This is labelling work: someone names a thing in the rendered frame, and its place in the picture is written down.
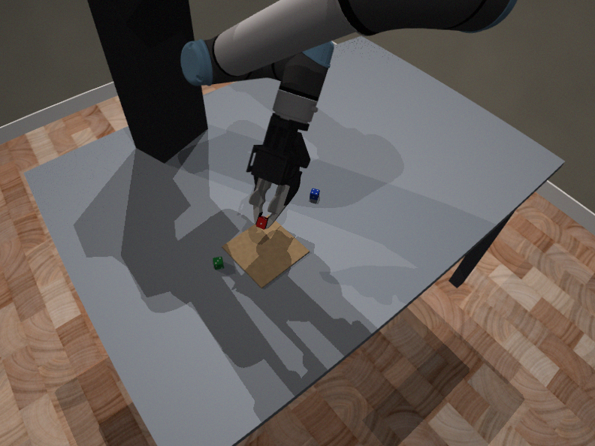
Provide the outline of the red die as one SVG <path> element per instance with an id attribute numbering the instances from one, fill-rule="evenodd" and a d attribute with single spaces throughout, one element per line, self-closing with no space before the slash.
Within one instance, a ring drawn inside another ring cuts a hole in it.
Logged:
<path id="1" fill-rule="evenodd" d="M 256 227 L 259 227 L 259 228 L 261 228 L 261 229 L 264 230 L 265 227 L 266 227 L 266 224 L 267 224 L 267 218 L 264 217 L 264 216 L 261 216 L 261 217 L 258 218 Z"/>

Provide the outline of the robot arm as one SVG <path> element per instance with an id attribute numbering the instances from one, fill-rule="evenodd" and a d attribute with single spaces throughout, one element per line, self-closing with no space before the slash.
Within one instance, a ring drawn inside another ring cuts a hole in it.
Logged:
<path id="1" fill-rule="evenodd" d="M 394 29 L 476 33 L 503 21 L 516 2 L 279 0 L 212 39 L 188 42 L 180 62 L 193 86 L 261 78 L 281 81 L 273 111 L 307 124 L 318 111 L 333 40 L 353 29 L 363 36 Z"/>

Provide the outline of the green die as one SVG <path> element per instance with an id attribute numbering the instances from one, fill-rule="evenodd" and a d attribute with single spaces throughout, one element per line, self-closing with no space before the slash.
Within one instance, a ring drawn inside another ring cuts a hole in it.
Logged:
<path id="1" fill-rule="evenodd" d="M 224 268 L 222 257 L 213 258 L 213 264 L 214 264 L 215 270 Z"/>

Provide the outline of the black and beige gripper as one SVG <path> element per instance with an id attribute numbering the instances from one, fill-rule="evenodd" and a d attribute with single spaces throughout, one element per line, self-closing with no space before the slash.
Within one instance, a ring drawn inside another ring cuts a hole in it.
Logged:
<path id="1" fill-rule="evenodd" d="M 249 203 L 253 205 L 255 225 L 258 218 L 262 216 L 262 207 L 266 201 L 265 195 L 272 183 L 278 187 L 267 209 L 271 215 L 267 219 L 265 229 L 268 229 L 276 221 L 298 192 L 301 183 L 302 172 L 299 170 L 302 161 L 300 160 L 301 155 L 296 153 L 294 141 L 298 130 L 308 131 L 309 125 L 294 120 L 288 121 L 273 113 L 263 146 L 253 146 L 246 172 L 251 172 L 255 180 L 255 189 L 249 198 Z M 256 157 L 252 167 L 250 164 L 255 152 Z"/>

